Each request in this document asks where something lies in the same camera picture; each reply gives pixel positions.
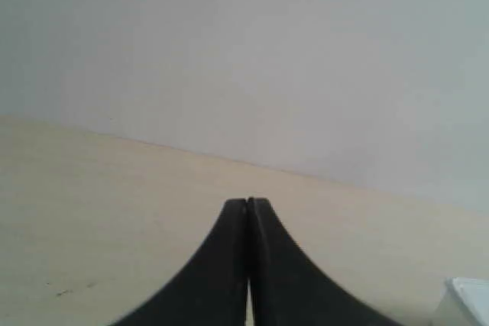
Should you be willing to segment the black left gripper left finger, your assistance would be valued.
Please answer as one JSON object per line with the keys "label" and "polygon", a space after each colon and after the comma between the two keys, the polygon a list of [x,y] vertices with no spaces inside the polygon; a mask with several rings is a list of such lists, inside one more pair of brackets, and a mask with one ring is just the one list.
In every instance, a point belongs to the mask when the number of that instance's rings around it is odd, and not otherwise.
{"label": "black left gripper left finger", "polygon": [[116,325],[244,325],[248,296],[245,199],[225,202],[185,266]]}

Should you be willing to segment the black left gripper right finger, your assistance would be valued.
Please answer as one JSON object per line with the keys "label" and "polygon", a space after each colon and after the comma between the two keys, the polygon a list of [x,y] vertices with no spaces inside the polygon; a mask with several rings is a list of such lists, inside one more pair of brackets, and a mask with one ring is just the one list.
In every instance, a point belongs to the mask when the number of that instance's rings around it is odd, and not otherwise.
{"label": "black left gripper right finger", "polygon": [[256,325],[397,325],[330,279],[263,198],[249,198],[249,271]]}

